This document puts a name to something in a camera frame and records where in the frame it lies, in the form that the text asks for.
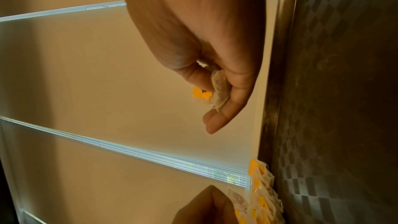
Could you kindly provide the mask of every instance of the human hand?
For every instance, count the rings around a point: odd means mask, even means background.
[[[129,14],[152,53],[186,81],[213,91],[218,65],[232,85],[222,111],[203,116],[208,133],[230,122],[246,105],[260,71],[265,0],[126,0]]]
[[[238,224],[230,199],[211,185],[175,215],[172,224]]]

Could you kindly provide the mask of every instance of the pile of wrapped candy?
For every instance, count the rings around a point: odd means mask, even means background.
[[[273,189],[274,176],[267,165],[251,160],[248,173],[251,179],[248,199],[228,188],[239,224],[285,223],[282,201]]]

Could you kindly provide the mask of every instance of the brown border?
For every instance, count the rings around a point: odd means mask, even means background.
[[[267,163],[269,166],[272,163],[274,138],[285,75],[285,62],[295,9],[296,0],[278,0],[265,95],[264,118],[257,156],[258,160]]]

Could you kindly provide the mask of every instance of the checkered pattern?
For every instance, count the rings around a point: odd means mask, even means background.
[[[353,183],[345,170],[340,160],[345,158],[346,150],[338,145],[324,145],[326,139],[342,141],[338,132],[341,126],[332,107],[330,115],[317,109],[333,104],[321,104],[329,98],[313,90],[327,87],[313,80],[319,73],[340,69],[344,78],[349,65],[334,65],[339,63],[334,57],[346,50],[341,45],[366,43],[364,34],[368,36],[373,28],[388,22],[397,27],[394,20],[398,20],[398,2],[302,0],[302,3],[294,20],[272,164],[286,218],[289,223],[300,224],[387,223],[383,217],[392,212],[380,204],[383,199]],[[337,81],[339,85],[344,83],[342,79]]]

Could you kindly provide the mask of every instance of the checkered surface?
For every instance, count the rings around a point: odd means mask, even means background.
[[[272,172],[289,223],[398,223],[398,0],[298,0]]]

